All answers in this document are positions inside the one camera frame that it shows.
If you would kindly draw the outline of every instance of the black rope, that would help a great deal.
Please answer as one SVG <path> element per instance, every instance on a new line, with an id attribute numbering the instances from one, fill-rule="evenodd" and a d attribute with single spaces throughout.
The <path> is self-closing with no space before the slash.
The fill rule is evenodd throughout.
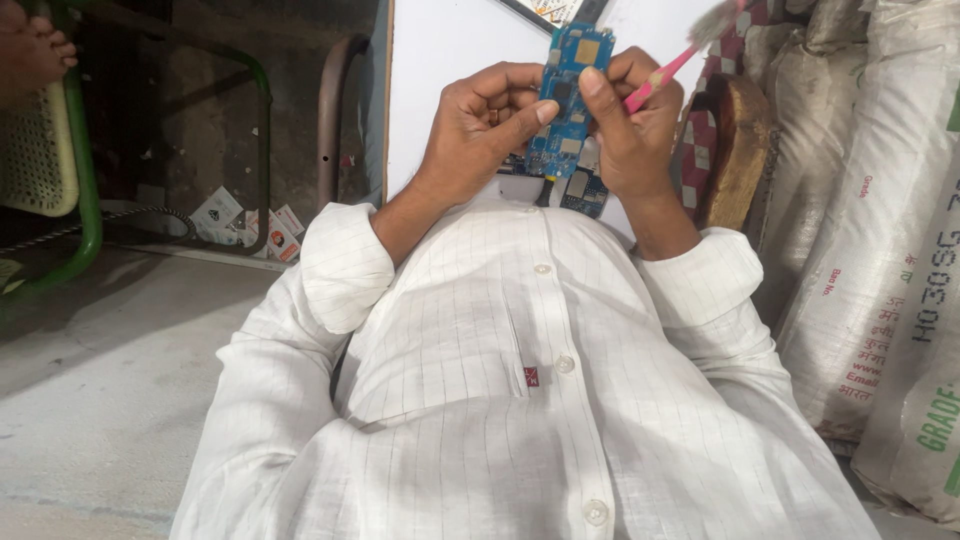
<path id="1" fill-rule="evenodd" d="M 142 208 L 142 209 L 133 209 L 133 210 L 126 210 L 126 211 L 122 211 L 122 212 L 115 212 L 115 213 L 111 213 L 111 214 L 108 214 L 108 215 L 103 216 L 103 220 L 104 220 L 104 221 L 109 221 L 109 220 L 112 220 L 112 219 L 119 219 L 119 218 L 121 218 L 121 217 L 127 217 L 127 216 L 130 216 L 130 215 L 134 215 L 134 214 L 138 214 L 138 213 L 144 213 L 144 212 L 159 212 L 159 213 L 164 213 L 164 214 L 167 214 L 167 215 L 172 215 L 172 216 L 176 217 L 177 219 L 179 219 L 180 221 L 182 221 L 182 222 L 183 222 L 183 225 L 186 225 L 186 229 L 187 229 L 186 234 L 183 235 L 183 236 L 181 236 L 180 238 L 174 240 L 174 241 L 171 242 L 171 243 L 182 242 L 183 240 L 190 239 L 190 238 L 194 237 L 194 236 L 197 234 L 197 226 L 193 224 L 193 220 L 191 220 L 189 217 L 187 217 L 186 214 L 183 214 L 183 213 L 178 212 L 178 211 L 176 211 L 176 210 L 168 209 L 168 208 L 165 208 L 165 207 L 146 207 L 146 208 Z M 9 247 L 9 248 L 0 248 L 0 255 L 5 255 L 5 254 L 8 254 L 8 253 L 11 253 L 11 252 L 14 252 L 14 251 L 19 251 L 19 250 L 22 250 L 22 249 L 25 249 L 25 248 L 29 248 L 29 247 L 31 247 L 31 246 L 36 246 L 37 244 L 46 242 L 46 241 L 48 241 L 48 240 L 53 240 L 54 238 L 59 238 L 59 237 L 61 237 L 61 236 L 64 236 L 65 234 L 70 234 L 70 233 L 73 233 L 74 231 L 78 231 L 78 230 L 82 229 L 83 227 L 84 227 L 83 224 L 77 224 L 77 225 L 74 225 L 74 226 L 72 226 L 72 227 L 68 227 L 68 228 L 66 228 L 66 229 L 60 229 L 59 231 L 54 231 L 54 232 L 52 232 L 52 233 L 45 234 L 45 235 L 43 235 L 43 236 L 34 238 L 34 239 L 32 239 L 32 240 L 27 240 L 27 241 L 25 241 L 25 242 L 20 242 L 19 244 L 12 245 L 12 246 Z"/>

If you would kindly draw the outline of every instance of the white board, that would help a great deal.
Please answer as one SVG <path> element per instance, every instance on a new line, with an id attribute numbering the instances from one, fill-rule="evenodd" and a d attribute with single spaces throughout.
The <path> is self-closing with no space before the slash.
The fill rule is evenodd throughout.
<path id="1" fill-rule="evenodd" d="M 614 53 L 637 45 L 665 64 L 688 46 L 690 26 L 716 3 L 611 0 L 598 26 L 613 29 Z M 499 61 L 544 62 L 549 46 L 546 32 L 496 0 L 395 0 L 387 198 L 399 193 L 420 166 L 444 86 Z M 696 89 L 706 58 L 704 52 L 677 74 L 687 97 Z M 541 179 L 496 175 L 480 196 L 533 203 L 541 187 Z M 600 221 L 625 246 L 633 246 L 634 235 L 616 197 L 608 199 Z"/>

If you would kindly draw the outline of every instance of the brown wooden armrest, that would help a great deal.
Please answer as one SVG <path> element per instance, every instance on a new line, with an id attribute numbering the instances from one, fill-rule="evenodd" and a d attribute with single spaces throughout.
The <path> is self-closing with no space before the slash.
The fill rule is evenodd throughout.
<path id="1" fill-rule="evenodd" d="M 767 99 L 750 79 L 716 73 L 707 90 L 694 97 L 692 109 L 709 110 L 717 125 L 717 149 L 697 207 L 697 227 L 740 231 L 770 148 Z"/>

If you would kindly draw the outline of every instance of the circuit board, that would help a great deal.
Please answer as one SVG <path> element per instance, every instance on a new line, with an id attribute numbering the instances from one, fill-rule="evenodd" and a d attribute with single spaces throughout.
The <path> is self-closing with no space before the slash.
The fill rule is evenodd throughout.
<path id="1" fill-rule="evenodd" d="M 605 71 L 615 42 L 613 31 L 598 30 L 587 22 L 571 22 L 553 33 L 540 99 L 556 100 L 560 112 L 530 139 L 526 168 L 531 175 L 570 178 L 573 174 L 590 122 L 580 95 L 580 72 L 589 65 Z"/>
<path id="2" fill-rule="evenodd" d="M 522 156 L 511 154 L 500 163 L 499 174 L 511 176 L 525 176 L 543 178 L 527 170 Z M 603 185 L 600 178 L 600 146 L 592 138 L 584 141 L 584 149 L 580 152 L 580 161 L 576 170 L 566 184 L 564 195 L 560 200 L 560 208 L 571 209 L 597 219 L 603 212 L 610 192 Z"/>
<path id="3" fill-rule="evenodd" d="M 566 183 L 564 198 L 560 208 L 576 210 L 587 217 L 596 219 L 603 212 L 609 191 L 600 177 L 585 167 L 577 167 Z"/>

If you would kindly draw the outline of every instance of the toes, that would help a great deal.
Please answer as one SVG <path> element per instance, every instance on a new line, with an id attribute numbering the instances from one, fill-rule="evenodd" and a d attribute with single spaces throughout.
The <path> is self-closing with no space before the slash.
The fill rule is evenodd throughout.
<path id="1" fill-rule="evenodd" d="M 63 59 L 77 56 L 77 47 L 73 43 L 55 46 L 54 51 Z"/>
<path id="2" fill-rule="evenodd" d="M 15 34 L 27 26 L 27 14 L 16 2 L 0 0 L 0 32 Z"/>
<path id="3" fill-rule="evenodd" d="M 30 26 L 32 26 L 38 34 L 42 34 L 44 36 L 52 34 L 54 31 L 53 23 L 51 23 L 49 19 L 43 17 L 32 17 L 30 19 Z"/>
<path id="4" fill-rule="evenodd" d="M 51 34 L 50 37 L 48 37 L 48 39 L 50 39 L 50 44 L 55 47 L 66 43 L 66 35 L 60 30 L 57 30 L 56 32 Z"/>

